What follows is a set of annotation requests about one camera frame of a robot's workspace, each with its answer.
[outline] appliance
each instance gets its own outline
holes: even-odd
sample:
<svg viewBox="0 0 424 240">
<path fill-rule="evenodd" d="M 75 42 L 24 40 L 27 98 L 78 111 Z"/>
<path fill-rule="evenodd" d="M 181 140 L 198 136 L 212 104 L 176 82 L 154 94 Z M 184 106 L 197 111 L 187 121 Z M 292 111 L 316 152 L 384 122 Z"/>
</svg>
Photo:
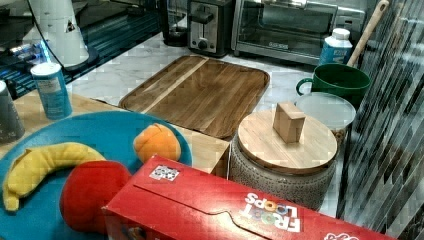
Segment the appliance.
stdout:
<svg viewBox="0 0 424 240">
<path fill-rule="evenodd" d="M 189 49 L 223 57 L 231 47 L 232 0 L 192 0 L 189 7 Z"/>
<path fill-rule="evenodd" d="M 17 1 L 21 0 L 0 0 L 0 6 Z M 27 3 L 35 26 L 24 42 L 38 44 L 42 40 L 51 61 L 70 72 L 98 59 L 97 51 L 87 48 L 83 41 L 71 0 L 27 0 Z"/>
<path fill-rule="evenodd" d="M 179 2 L 159 0 L 163 42 L 173 47 L 187 46 L 187 5 Z"/>
<path fill-rule="evenodd" d="M 231 48 L 235 56 L 248 52 L 317 65 L 334 28 L 349 30 L 356 45 L 366 18 L 361 1 L 355 6 L 329 0 L 236 0 Z"/>
</svg>

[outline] wooden block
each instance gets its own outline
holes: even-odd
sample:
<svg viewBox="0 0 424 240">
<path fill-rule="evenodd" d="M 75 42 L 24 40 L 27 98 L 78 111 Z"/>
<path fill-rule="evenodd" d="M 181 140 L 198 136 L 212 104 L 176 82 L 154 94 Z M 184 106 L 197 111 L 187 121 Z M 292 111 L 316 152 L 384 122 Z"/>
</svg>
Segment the wooden block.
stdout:
<svg viewBox="0 0 424 240">
<path fill-rule="evenodd" d="M 286 143 L 299 142 L 306 115 L 292 102 L 277 104 L 273 127 Z"/>
</svg>

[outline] toy banana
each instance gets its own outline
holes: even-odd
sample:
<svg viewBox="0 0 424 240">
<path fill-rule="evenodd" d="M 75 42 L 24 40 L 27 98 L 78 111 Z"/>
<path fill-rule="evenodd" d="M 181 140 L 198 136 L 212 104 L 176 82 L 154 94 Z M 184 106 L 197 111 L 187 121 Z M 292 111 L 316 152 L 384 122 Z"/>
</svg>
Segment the toy banana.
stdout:
<svg viewBox="0 0 424 240">
<path fill-rule="evenodd" d="M 99 152 L 75 142 L 28 148 L 15 159 L 5 176 L 4 206 L 8 211 L 17 211 L 19 198 L 28 196 L 47 174 L 55 170 L 102 160 L 105 158 Z"/>
</svg>

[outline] bottle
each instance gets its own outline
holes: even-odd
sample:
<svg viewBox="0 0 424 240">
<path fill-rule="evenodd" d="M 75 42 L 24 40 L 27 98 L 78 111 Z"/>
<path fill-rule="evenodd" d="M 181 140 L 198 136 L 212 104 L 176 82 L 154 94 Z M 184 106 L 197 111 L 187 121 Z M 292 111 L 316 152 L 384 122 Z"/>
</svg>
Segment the bottle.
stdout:
<svg viewBox="0 0 424 240">
<path fill-rule="evenodd" d="M 349 35 L 348 30 L 335 28 L 332 35 L 324 40 L 318 66 L 326 63 L 346 64 L 352 51 Z"/>
<path fill-rule="evenodd" d="M 0 145 L 21 138 L 25 128 L 19 118 L 7 84 L 0 80 Z"/>
<path fill-rule="evenodd" d="M 65 118 L 72 113 L 61 66 L 45 62 L 31 68 L 46 117 L 51 120 Z"/>
</svg>

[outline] froot loops box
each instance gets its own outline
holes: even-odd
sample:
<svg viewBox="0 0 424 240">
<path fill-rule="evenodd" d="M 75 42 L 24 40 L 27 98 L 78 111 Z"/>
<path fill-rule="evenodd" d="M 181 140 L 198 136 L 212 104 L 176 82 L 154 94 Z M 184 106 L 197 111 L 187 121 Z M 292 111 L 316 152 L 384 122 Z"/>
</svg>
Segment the froot loops box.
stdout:
<svg viewBox="0 0 424 240">
<path fill-rule="evenodd" d="M 113 240 L 392 239 L 160 156 L 103 212 Z"/>
</svg>

